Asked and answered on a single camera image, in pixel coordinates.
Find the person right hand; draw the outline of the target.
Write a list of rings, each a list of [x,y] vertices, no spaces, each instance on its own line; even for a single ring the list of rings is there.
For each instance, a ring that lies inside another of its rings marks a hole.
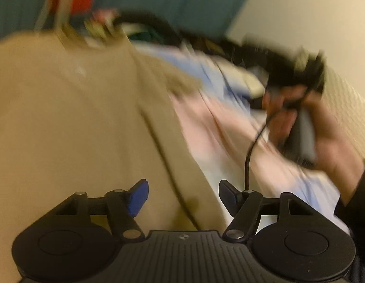
[[[280,144],[290,134],[296,121],[297,112],[284,111],[284,102],[304,98],[302,107],[307,109],[314,127],[316,167],[327,174],[346,205],[358,187],[365,162],[321,100],[321,95],[314,91],[306,94],[305,91],[304,86],[294,86],[285,87],[276,95],[264,94],[263,109],[268,117],[273,118],[268,125],[269,140],[275,145]]]

